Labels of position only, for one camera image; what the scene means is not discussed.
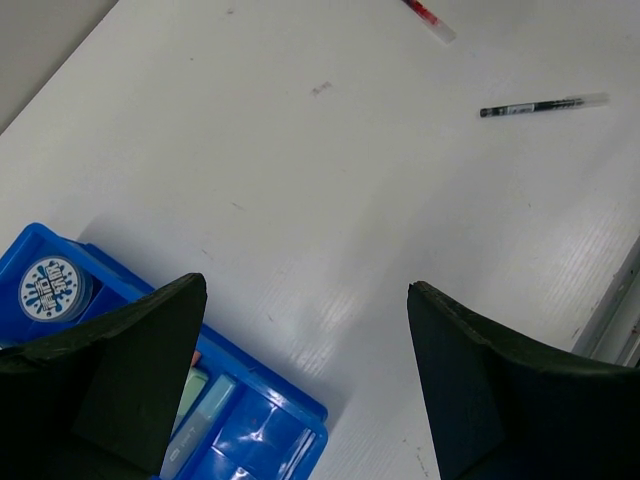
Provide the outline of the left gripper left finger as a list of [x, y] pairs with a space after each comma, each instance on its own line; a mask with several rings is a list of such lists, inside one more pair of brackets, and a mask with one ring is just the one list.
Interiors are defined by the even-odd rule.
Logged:
[[207, 302], [200, 273], [1, 352], [4, 479], [159, 474]]

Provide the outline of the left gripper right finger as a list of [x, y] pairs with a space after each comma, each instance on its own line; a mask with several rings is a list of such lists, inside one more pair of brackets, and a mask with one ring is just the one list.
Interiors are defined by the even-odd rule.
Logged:
[[444, 479], [635, 479], [639, 372], [536, 341], [426, 282], [410, 334]]

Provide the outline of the blue pastel highlighter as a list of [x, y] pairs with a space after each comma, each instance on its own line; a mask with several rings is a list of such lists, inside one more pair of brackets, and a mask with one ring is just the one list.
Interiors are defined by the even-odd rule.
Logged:
[[161, 479], [172, 480], [177, 477], [211, 430], [230, 399], [235, 386], [234, 379], [227, 375], [221, 375], [207, 391], [170, 441], [159, 474]]

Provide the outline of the green pastel highlighter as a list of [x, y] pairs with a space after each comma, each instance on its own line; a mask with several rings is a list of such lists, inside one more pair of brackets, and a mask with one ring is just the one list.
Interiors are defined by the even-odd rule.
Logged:
[[191, 407], [200, 396], [207, 382], [208, 375], [206, 372], [194, 367], [190, 368], [179, 402], [173, 430], [176, 430], [182, 423], [182, 420], [189, 413]]

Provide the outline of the blue tape jar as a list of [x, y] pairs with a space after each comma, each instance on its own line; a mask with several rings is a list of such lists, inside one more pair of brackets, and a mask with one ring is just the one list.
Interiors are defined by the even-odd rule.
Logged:
[[33, 263], [19, 284], [23, 313], [40, 323], [76, 320], [88, 307], [93, 293], [89, 273], [63, 256], [48, 256]]

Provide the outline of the black ink clear pen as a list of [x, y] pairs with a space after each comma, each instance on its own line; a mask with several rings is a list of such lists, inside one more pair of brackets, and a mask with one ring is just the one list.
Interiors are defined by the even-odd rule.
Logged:
[[609, 100], [610, 96], [607, 93], [584, 94], [557, 100], [485, 107], [479, 110], [479, 117], [482, 119], [486, 119], [540, 112], [601, 107], [603, 105], [606, 105]]

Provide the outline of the red ink clear pen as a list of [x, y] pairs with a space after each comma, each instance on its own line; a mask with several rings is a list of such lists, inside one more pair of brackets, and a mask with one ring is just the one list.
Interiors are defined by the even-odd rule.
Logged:
[[445, 45], [449, 45], [456, 38], [456, 33], [420, 1], [403, 0], [403, 3], [406, 4]]

